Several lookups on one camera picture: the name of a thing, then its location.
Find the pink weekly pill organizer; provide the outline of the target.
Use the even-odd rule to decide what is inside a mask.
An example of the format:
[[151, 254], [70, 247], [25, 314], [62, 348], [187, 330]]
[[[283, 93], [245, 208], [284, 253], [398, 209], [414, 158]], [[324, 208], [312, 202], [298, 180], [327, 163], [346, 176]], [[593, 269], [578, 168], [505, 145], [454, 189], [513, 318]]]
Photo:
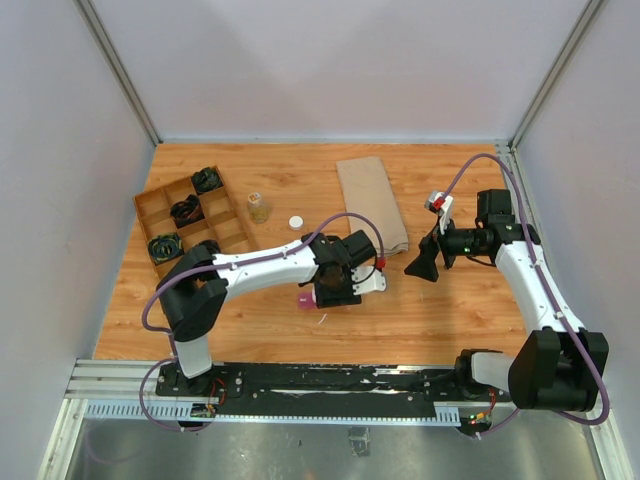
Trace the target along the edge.
[[298, 295], [297, 307], [299, 309], [315, 309], [316, 302], [312, 292], [303, 292]]

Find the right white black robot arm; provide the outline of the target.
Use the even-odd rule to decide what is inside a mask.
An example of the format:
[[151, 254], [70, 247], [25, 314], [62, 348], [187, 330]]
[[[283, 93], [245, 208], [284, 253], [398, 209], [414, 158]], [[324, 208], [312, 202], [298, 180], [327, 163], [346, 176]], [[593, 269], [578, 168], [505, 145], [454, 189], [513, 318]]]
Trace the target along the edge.
[[478, 193], [473, 228], [456, 227], [450, 195], [434, 191], [426, 207], [438, 218], [405, 274], [435, 282], [438, 257], [447, 269], [459, 257], [486, 257], [511, 288], [527, 332], [514, 357], [493, 350], [462, 351], [452, 377], [455, 392], [474, 400], [494, 387], [507, 392], [523, 410], [591, 410], [599, 395], [608, 342], [603, 334], [588, 331], [562, 297], [545, 264], [540, 239], [532, 225], [516, 219], [509, 191]]

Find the white bottle cap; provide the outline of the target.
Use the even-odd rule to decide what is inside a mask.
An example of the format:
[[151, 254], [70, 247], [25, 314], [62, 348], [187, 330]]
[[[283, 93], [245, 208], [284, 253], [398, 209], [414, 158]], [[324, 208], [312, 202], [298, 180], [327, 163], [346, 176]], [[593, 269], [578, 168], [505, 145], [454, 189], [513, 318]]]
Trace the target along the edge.
[[304, 226], [304, 220], [301, 216], [294, 215], [289, 218], [288, 225], [292, 230], [301, 230]]

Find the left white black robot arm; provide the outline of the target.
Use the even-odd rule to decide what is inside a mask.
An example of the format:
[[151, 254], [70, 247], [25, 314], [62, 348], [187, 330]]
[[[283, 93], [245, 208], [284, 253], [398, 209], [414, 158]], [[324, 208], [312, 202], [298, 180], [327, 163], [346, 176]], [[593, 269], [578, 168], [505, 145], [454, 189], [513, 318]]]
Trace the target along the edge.
[[285, 284], [311, 285], [317, 308], [358, 305], [362, 296], [386, 290], [382, 259], [359, 230], [344, 239], [309, 234], [281, 247], [244, 254], [192, 248], [156, 287], [180, 368], [179, 383], [190, 394], [214, 383], [208, 334], [229, 301]]

